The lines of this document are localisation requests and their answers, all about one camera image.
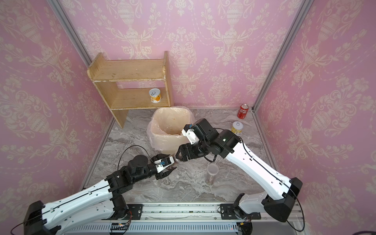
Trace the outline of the yellow white can on shelf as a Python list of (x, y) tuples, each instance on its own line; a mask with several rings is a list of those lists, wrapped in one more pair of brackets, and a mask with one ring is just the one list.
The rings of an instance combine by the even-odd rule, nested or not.
[(161, 101), (161, 90), (158, 88), (153, 88), (149, 90), (149, 96), (152, 103), (159, 103)]

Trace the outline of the right clear jar flower tea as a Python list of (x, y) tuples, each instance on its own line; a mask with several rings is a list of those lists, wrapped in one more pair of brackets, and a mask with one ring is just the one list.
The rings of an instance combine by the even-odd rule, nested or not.
[(216, 164), (209, 164), (207, 166), (207, 178), (206, 178), (206, 183), (208, 185), (213, 185), (215, 177), (217, 176), (219, 172), (219, 168)]

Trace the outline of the red cola can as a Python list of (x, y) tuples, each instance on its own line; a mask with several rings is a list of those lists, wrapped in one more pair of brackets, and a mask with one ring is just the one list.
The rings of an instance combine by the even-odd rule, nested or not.
[(249, 106), (247, 104), (242, 104), (238, 110), (238, 114), (237, 114), (237, 117), (239, 119), (244, 119), (246, 118), (246, 115), (248, 113), (248, 110), (249, 110)]

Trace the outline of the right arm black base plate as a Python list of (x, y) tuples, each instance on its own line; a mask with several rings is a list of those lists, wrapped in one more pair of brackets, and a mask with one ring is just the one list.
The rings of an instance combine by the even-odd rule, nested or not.
[(233, 204), (220, 204), (219, 213), (222, 220), (243, 219), (243, 220), (260, 220), (261, 214), (259, 212), (246, 213), (239, 206)]

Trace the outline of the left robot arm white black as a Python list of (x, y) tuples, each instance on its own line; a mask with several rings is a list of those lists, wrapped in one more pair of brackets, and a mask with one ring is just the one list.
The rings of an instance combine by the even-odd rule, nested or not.
[(34, 202), (24, 218), (23, 233), (62, 235), (96, 220), (131, 217), (132, 212), (123, 194), (144, 179), (155, 177), (159, 180), (169, 176), (175, 169), (174, 163), (174, 157), (166, 154), (157, 154), (152, 159), (138, 155), (85, 190), (47, 204)]

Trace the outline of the yellow white can on table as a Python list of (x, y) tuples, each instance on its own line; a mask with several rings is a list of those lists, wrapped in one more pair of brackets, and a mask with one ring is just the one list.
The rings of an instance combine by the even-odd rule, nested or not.
[(233, 122), (232, 124), (232, 129), (231, 131), (234, 133), (234, 134), (240, 134), (242, 132), (244, 128), (244, 125), (240, 122), (240, 121), (235, 121)]

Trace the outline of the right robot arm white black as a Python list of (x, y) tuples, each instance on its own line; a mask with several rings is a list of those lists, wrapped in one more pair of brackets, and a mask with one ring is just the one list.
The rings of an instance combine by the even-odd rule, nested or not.
[(234, 214), (246, 218), (252, 213), (265, 212), (277, 221), (288, 221), (303, 186), (301, 180), (279, 173), (254, 154), (240, 136), (227, 129), (218, 132), (205, 118), (185, 125), (182, 135), (189, 143), (179, 147), (176, 159), (187, 162), (208, 154), (220, 156), (238, 166), (264, 189), (259, 194), (240, 194), (232, 205)]

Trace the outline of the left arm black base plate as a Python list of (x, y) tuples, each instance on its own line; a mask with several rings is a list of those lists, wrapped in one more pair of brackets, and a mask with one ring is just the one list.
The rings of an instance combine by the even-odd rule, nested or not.
[(140, 220), (143, 204), (125, 204), (114, 208), (114, 213), (106, 220)]

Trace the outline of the wooden two-tier shelf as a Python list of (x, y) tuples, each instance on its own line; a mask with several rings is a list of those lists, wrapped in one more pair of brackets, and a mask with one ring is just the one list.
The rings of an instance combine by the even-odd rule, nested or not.
[[(106, 60), (99, 53), (87, 69), (88, 77), (110, 110), (124, 127), (129, 110), (173, 107), (169, 52), (161, 59)], [(149, 90), (161, 90), (161, 101), (152, 103)]]

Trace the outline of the aluminium mounting rail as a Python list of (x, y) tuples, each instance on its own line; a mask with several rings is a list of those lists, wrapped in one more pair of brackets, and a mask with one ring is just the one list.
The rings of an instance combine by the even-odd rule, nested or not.
[(111, 223), (127, 223), (124, 235), (308, 235), (309, 229), (298, 205), (287, 222), (265, 212), (260, 220), (222, 220), (220, 202), (142, 203), (140, 220), (96, 220), (63, 235), (109, 235)]

